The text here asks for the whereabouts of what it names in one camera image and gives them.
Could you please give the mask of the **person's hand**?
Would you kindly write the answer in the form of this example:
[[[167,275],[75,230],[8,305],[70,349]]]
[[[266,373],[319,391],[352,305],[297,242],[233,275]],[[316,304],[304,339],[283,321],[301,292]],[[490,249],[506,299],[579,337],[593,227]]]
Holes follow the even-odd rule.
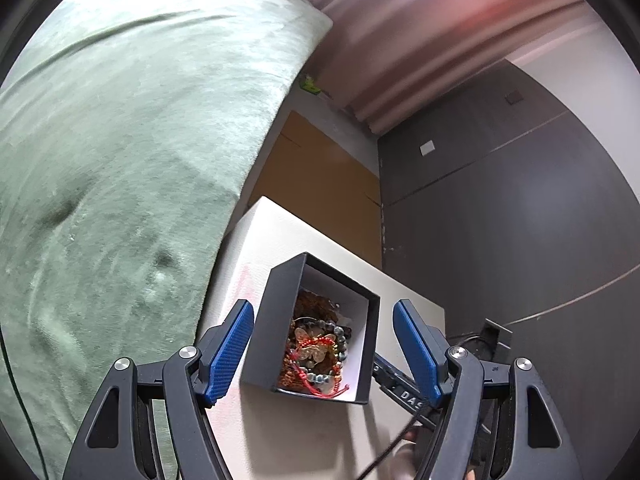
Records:
[[[432,432],[422,426],[413,426],[388,459],[388,472],[393,480],[410,480],[416,475],[418,458],[426,451]]]

